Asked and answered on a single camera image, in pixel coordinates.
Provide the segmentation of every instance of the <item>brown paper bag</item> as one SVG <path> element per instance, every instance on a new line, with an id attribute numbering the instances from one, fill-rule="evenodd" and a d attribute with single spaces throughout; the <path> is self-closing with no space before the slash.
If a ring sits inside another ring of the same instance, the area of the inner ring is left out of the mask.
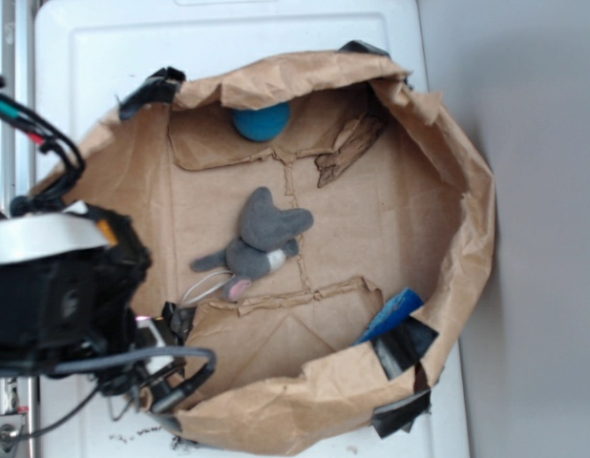
<path id="1" fill-rule="evenodd" d="M 381 55 L 278 55 L 184 82 L 171 105 L 130 120 L 113 111 L 83 141 L 88 170 L 70 198 L 131 215 L 153 253 L 139 314 L 157 315 L 204 276 L 190 261 L 235 237 L 257 187 L 315 217 L 300 256 L 245 299 L 199 305 L 187 344 L 219 362 L 174 412 L 177 434 L 295 454 L 368 425 L 374 409 L 414 393 L 420 370 L 437 383 L 490 273 L 495 187 L 440 96 L 406 77 Z M 292 116 L 271 141 L 231 123 L 230 109 L 283 101 Z M 425 301 L 415 318 L 439 335 L 417 368 L 389 380 L 370 343 L 351 345 L 406 286 Z"/>

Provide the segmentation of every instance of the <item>black cable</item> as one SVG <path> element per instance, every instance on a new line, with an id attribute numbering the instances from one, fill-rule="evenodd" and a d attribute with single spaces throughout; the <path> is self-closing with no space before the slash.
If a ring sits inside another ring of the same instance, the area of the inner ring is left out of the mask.
<path id="1" fill-rule="evenodd" d="M 94 372 L 118 365 L 126 365 L 137 361 L 146 360 L 156 356 L 174 356 L 174 357 L 202 357 L 208 360 L 208 370 L 214 370 L 217 365 L 217 355 L 207 348 L 197 348 L 191 346 L 161 346 L 154 348 L 141 348 L 128 353 L 120 353 L 112 356 L 103 356 L 91 358 L 89 360 L 70 361 L 56 364 L 55 367 L 44 372 L 46 375 L 70 375 L 84 372 Z M 22 374 L 17 369 L 0 369 L 0 378 L 19 377 Z"/>
<path id="2" fill-rule="evenodd" d="M 48 427 L 43 427 L 43 428 L 38 429 L 37 431 L 31 432 L 29 434 L 17 434 L 15 437 L 0 436 L 0 442 L 6 442 L 7 444 L 10 444 L 13 442 L 28 441 L 30 439 L 35 439 L 35 438 L 40 437 L 44 434 L 47 434 L 48 432 L 53 431 L 54 429 L 61 427 L 66 422 L 68 422 L 71 418 L 73 418 L 74 415 L 76 415 L 78 412 L 80 412 L 83 409 L 83 407 L 86 406 L 94 398 L 94 396 L 97 394 L 97 392 L 99 390 L 100 390 L 99 386 L 96 386 L 94 388 L 94 390 L 83 401 L 81 401 L 81 403 L 78 406 L 76 406 L 73 410 L 71 410 L 69 413 L 64 415 L 62 418 L 57 420 L 52 425 L 49 425 Z"/>

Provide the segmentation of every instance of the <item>white surface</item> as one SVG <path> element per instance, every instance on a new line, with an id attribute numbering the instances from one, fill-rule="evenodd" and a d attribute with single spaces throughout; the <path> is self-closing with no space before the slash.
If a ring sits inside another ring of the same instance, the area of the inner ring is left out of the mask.
<path id="1" fill-rule="evenodd" d="M 338 49 L 351 39 L 386 49 L 397 62 L 414 70 L 411 83 L 426 89 L 413 0 L 191 3 L 194 5 L 181 7 L 152 0 L 52 0 L 41 9 L 36 22 L 39 113 L 80 139 L 116 104 L 116 95 L 124 97 L 160 67 L 173 66 L 194 79 L 273 53 Z M 38 174 L 44 175 L 47 168 L 43 162 Z M 421 417 L 411 435 L 399 432 L 380 441 L 367 428 L 323 441 L 304 456 L 469 456 L 459 367 L 455 350 L 432 395 L 433 416 Z M 44 425 L 86 392 L 72 381 L 43 381 L 41 385 Z M 43 451 L 52 458 L 168 456 L 171 439 L 166 433 L 137 434 L 155 425 L 143 415 L 128 415 L 113 424 L 104 404 L 95 404 L 43 439 Z M 119 435 L 127 444 L 119 441 Z M 217 458 L 237 455 L 208 449 L 174 453 Z"/>
<path id="2" fill-rule="evenodd" d="M 450 355 L 441 383 L 431 395 L 432 414 L 418 417 L 410 434 L 396 432 L 380 440 L 372 427 L 326 439 L 309 448 L 301 458 L 461 458 L 468 455 L 467 430 L 461 384 L 458 348 Z M 92 385 L 83 377 L 61 381 L 41 380 L 41 421 L 57 420 L 84 398 Z M 123 403 L 113 399 L 117 414 Z M 112 422 L 106 400 L 96 397 L 65 426 L 43 437 L 45 458 L 136 457 L 231 458 L 252 456 L 247 453 L 180 446 L 172 449 L 172 435 L 157 428 L 146 414 L 128 412 L 119 422 Z"/>
<path id="3" fill-rule="evenodd" d="M 461 339 L 472 455 L 590 457 L 590 0 L 421 0 L 431 89 L 487 157 L 495 272 Z"/>

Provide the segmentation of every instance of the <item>cardboard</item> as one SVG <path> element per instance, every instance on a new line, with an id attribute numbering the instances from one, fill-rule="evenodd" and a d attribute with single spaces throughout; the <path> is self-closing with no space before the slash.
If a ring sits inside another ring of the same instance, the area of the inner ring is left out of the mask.
<path id="1" fill-rule="evenodd" d="M 490 274 L 495 186 L 440 95 L 406 77 L 385 56 L 278 55 L 185 82 L 171 106 L 128 121 L 111 112 L 83 141 L 88 170 L 69 199 L 132 216 L 153 253 L 139 314 L 157 315 L 205 275 L 189 262 L 235 236 L 257 187 L 315 217 L 300 256 L 239 303 L 202 301 L 187 344 L 214 349 L 218 369 L 177 407 L 177 434 L 295 454 L 368 425 L 374 409 L 414 394 L 414 368 L 389 381 L 369 343 L 351 344 L 406 286 L 426 302 L 414 316 L 439 333 L 421 361 L 437 383 Z M 246 140 L 231 124 L 231 108 L 287 100 L 292 117 L 274 140 Z M 319 167 L 333 166 L 319 188 Z"/>

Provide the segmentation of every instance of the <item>gray plush mouse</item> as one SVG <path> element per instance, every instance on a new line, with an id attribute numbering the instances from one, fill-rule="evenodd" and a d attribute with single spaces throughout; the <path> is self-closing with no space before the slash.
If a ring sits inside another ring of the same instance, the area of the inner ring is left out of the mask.
<path id="1" fill-rule="evenodd" d="M 258 188 L 244 206 L 240 236 L 227 248 L 194 260 L 193 270 L 202 272 L 226 265 L 234 278 L 225 285 L 224 296 L 237 301 L 253 280 L 275 272 L 286 258 L 299 254 L 295 237 L 312 227 L 312 214 L 303 209 L 280 210 L 267 188 Z"/>

